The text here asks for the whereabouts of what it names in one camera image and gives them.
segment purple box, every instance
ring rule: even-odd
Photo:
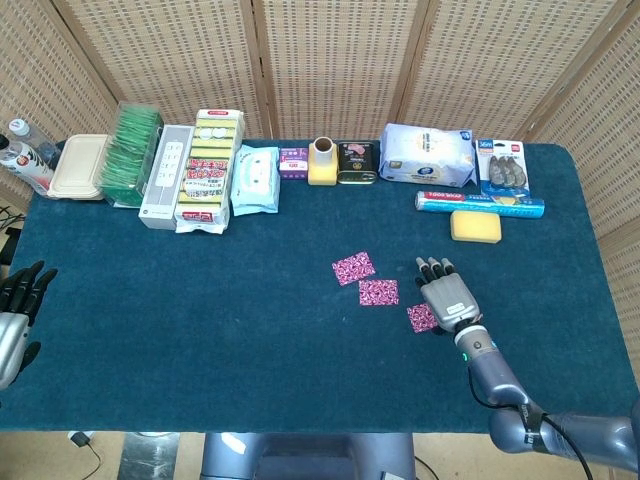
[[[280,149],[280,178],[306,179],[308,170],[308,148]]]

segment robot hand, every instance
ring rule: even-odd
[[[446,258],[442,263],[429,257],[425,262],[416,258],[425,280],[416,278],[420,293],[431,307],[438,326],[446,332],[458,333],[460,329],[482,318],[476,299]]]
[[[27,346],[29,331],[47,286],[58,273],[51,269],[36,281],[43,266],[39,261],[17,271],[0,289],[0,390],[11,385],[40,351],[40,342]]]

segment light blue wipes package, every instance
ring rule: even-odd
[[[380,137],[380,177],[447,187],[476,183],[471,136],[471,130],[388,123]]]
[[[278,154],[278,147],[240,147],[236,153],[231,183],[234,216],[278,213]]]

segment floor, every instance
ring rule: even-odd
[[[102,457],[102,466],[91,480],[118,478],[124,441],[121,432],[98,432],[91,444]],[[174,479],[197,480],[202,460],[204,435],[180,436]],[[416,455],[427,461],[441,480],[583,480],[579,464],[540,454],[507,455],[498,451],[486,435],[420,434],[414,436]],[[77,448],[67,432],[27,432],[0,434],[1,480],[82,479],[97,465],[88,448]],[[591,465],[596,480],[629,480],[624,472]],[[430,474],[417,466],[420,480]]]

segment bottle cap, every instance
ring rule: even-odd
[[[11,130],[18,137],[24,137],[29,133],[29,124],[21,118],[11,120],[9,123],[9,130]]]

